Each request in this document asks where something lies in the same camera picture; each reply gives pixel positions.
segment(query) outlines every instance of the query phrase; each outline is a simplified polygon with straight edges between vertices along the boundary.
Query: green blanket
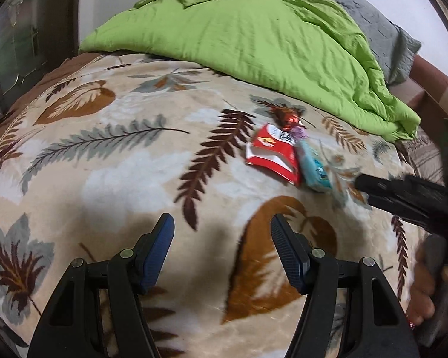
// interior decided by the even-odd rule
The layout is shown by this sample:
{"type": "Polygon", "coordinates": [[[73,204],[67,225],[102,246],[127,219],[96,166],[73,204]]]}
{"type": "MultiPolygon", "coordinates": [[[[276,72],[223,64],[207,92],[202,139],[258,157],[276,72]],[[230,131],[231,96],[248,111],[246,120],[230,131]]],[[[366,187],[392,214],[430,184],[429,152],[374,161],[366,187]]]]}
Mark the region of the green blanket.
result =
{"type": "Polygon", "coordinates": [[[420,122],[388,92],[364,34],[333,0],[141,0],[81,44],[116,50],[200,63],[388,141],[413,138],[420,122]]]}

